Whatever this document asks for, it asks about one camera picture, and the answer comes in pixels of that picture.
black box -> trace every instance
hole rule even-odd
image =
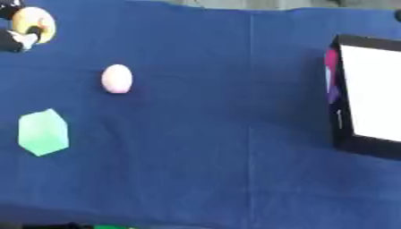
[[[325,65],[335,147],[401,159],[401,41],[340,35]]]

white screen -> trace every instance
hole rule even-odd
[[[401,141],[401,53],[341,50],[355,134]]]

blue tablecloth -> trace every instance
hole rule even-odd
[[[0,55],[0,220],[399,228],[401,162],[331,147],[322,60],[338,33],[401,38],[393,12],[29,3],[59,31]],[[110,64],[132,68],[132,92],[101,88]],[[71,147],[34,157],[18,119],[49,107]]]

yellow toy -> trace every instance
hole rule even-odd
[[[14,31],[26,34],[32,26],[38,26],[43,30],[39,44],[47,43],[55,36],[55,19],[41,8],[25,7],[13,16],[12,27]]]

green block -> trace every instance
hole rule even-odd
[[[53,109],[23,115],[18,143],[37,157],[68,148],[67,123]]]
[[[95,225],[95,229],[135,229],[133,227],[115,226],[115,225]]]

